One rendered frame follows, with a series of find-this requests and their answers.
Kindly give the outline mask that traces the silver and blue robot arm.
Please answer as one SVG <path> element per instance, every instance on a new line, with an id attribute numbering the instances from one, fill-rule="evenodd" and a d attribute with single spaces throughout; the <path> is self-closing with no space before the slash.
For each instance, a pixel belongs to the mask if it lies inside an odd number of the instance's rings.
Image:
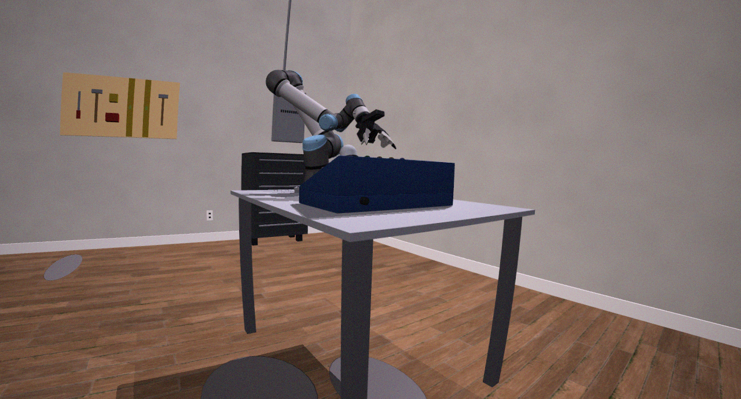
<path id="1" fill-rule="evenodd" d="M 296 107 L 295 110 L 312 135 L 303 140 L 302 147 L 306 167 L 304 182 L 306 182 L 313 174 L 325 167 L 330 158 L 339 155 L 343 140 L 332 130 L 336 128 L 336 131 L 344 132 L 359 114 L 369 111 L 358 94 L 350 94 L 345 99 L 346 105 L 343 110 L 333 114 L 322 104 L 304 94 L 302 82 L 301 75 L 293 70 L 273 70 L 266 77 L 266 87 L 271 93 L 286 99 L 294 105 L 294 108 Z M 362 117 L 362 122 L 375 122 L 382 117 L 384 117 L 384 111 L 376 109 Z"/>

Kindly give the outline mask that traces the blue control console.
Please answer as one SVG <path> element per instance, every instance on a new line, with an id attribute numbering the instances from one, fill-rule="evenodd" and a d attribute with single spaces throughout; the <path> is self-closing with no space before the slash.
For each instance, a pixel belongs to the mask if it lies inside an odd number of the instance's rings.
<path id="1" fill-rule="evenodd" d="M 453 205 L 455 163 L 359 157 L 352 145 L 299 186 L 299 203 L 333 213 Z"/>

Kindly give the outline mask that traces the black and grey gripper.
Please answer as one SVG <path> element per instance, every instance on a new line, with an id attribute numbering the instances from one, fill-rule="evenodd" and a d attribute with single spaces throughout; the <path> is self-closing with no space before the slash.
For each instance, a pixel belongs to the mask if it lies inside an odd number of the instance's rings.
<path id="1" fill-rule="evenodd" d="M 374 143 L 375 138 L 379 133 L 377 137 L 381 141 L 382 148 L 385 148 L 387 145 L 391 144 L 391 146 L 396 149 L 396 145 L 394 145 L 394 143 L 392 142 L 391 137 L 386 133 L 385 130 L 379 127 L 378 124 L 374 123 L 373 121 L 364 122 L 365 124 L 362 123 L 362 117 L 366 116 L 367 114 L 368 112 L 362 112 L 355 118 L 355 121 L 357 122 L 355 128 L 360 128 L 357 136 L 359 136 L 359 140 L 362 141 L 362 144 L 365 143 L 365 145 L 367 145 L 367 143 Z"/>

